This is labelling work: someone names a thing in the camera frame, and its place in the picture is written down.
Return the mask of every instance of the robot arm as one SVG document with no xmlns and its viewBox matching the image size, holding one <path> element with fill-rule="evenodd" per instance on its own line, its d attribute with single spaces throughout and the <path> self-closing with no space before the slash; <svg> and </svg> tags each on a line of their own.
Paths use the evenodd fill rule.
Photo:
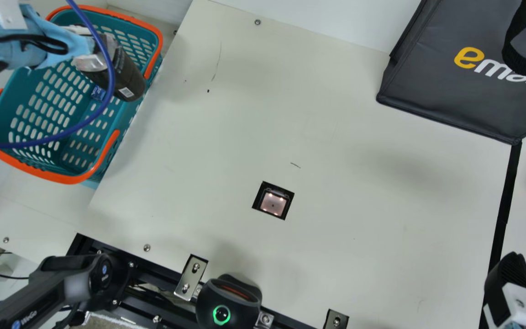
<svg viewBox="0 0 526 329">
<path fill-rule="evenodd" d="M 111 310 L 130 269 L 107 254 L 46 258 L 29 285 L 0 302 L 0 328 L 38 328 L 65 305 L 82 311 Z"/>
</svg>

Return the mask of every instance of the basket hole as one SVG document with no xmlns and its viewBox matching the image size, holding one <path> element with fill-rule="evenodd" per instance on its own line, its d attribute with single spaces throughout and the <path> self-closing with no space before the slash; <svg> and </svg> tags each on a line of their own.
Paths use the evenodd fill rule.
<svg viewBox="0 0 526 329">
<path fill-rule="evenodd" d="M 40 83 L 36 85 L 36 92 L 40 92 L 40 90 L 42 90 L 42 87 L 44 87 L 44 83 L 40 81 Z"/>
</svg>

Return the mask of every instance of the bag handle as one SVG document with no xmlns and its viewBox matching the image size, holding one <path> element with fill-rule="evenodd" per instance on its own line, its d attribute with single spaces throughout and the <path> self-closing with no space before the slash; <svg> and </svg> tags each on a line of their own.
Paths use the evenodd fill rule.
<svg viewBox="0 0 526 329">
<path fill-rule="evenodd" d="M 519 54 L 511 42 L 526 29 L 526 0 L 521 0 L 521 5 L 513 16 L 511 25 L 505 36 L 505 45 L 503 46 L 503 60 L 510 69 L 518 74 L 526 75 L 526 58 Z"/>
</svg>

